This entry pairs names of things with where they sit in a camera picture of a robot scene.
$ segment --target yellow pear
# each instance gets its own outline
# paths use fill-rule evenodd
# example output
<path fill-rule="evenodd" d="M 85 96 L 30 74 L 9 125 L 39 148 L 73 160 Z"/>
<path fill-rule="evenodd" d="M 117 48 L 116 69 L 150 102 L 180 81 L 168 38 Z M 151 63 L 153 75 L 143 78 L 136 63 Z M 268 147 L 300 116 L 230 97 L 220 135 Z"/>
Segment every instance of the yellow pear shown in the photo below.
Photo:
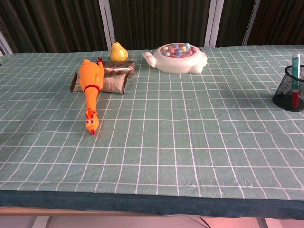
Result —
<path fill-rule="evenodd" d="M 120 45 L 120 43 L 113 42 L 110 58 L 115 62 L 126 61 L 128 59 L 128 52 Z"/>

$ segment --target pen holder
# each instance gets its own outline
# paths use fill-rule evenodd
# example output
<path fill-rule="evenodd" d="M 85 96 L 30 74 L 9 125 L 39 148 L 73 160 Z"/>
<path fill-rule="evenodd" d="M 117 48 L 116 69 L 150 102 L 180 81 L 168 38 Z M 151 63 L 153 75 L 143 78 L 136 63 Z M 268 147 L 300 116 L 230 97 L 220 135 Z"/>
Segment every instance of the pen holder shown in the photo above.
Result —
<path fill-rule="evenodd" d="M 285 68 L 285 75 L 272 100 L 284 110 L 304 110 L 304 65 L 300 65 L 299 78 L 292 76 L 292 66 Z"/>

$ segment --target rubber chicken head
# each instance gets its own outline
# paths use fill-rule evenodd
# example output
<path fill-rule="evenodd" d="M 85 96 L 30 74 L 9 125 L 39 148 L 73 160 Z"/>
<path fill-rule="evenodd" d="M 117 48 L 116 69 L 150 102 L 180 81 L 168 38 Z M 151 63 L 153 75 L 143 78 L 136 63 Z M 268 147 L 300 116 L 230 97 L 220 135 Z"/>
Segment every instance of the rubber chicken head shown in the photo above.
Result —
<path fill-rule="evenodd" d="M 85 126 L 88 131 L 90 131 L 92 134 L 97 130 L 99 126 L 99 120 L 97 117 L 97 111 L 93 111 L 92 109 L 88 108 L 86 110 L 86 121 Z"/>

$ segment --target curtain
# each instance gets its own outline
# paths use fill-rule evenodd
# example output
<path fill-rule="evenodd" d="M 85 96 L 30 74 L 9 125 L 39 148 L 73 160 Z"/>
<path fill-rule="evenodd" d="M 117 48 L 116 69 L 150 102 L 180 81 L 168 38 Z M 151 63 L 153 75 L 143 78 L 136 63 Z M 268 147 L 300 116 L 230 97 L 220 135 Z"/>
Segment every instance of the curtain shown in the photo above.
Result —
<path fill-rule="evenodd" d="M 128 49 L 174 42 L 203 47 L 210 0 L 110 0 L 116 41 Z"/>
<path fill-rule="evenodd" d="M 304 44 L 303 26 L 303 0 L 261 0 L 247 44 Z"/>
<path fill-rule="evenodd" d="M 98 0 L 0 0 L 0 31 L 14 53 L 107 50 Z"/>
<path fill-rule="evenodd" d="M 225 0 L 216 47 L 239 46 L 250 21 L 255 0 Z"/>

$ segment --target rubber chicken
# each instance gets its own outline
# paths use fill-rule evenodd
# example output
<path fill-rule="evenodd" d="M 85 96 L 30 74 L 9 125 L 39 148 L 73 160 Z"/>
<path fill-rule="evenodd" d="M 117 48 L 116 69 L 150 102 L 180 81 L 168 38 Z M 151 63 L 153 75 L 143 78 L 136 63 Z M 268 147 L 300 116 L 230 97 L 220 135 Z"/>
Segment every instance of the rubber chicken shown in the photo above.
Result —
<path fill-rule="evenodd" d="M 102 61 L 98 64 L 84 59 L 79 69 L 79 84 L 86 95 L 86 121 L 85 126 L 92 134 L 99 126 L 96 111 L 97 96 L 104 87 L 105 70 Z"/>
<path fill-rule="evenodd" d="M 112 61 L 118 62 L 118 61 L 126 61 L 128 59 L 128 52 L 126 49 L 124 49 L 120 43 L 113 42 L 112 44 L 112 50 L 110 54 L 110 58 Z"/>

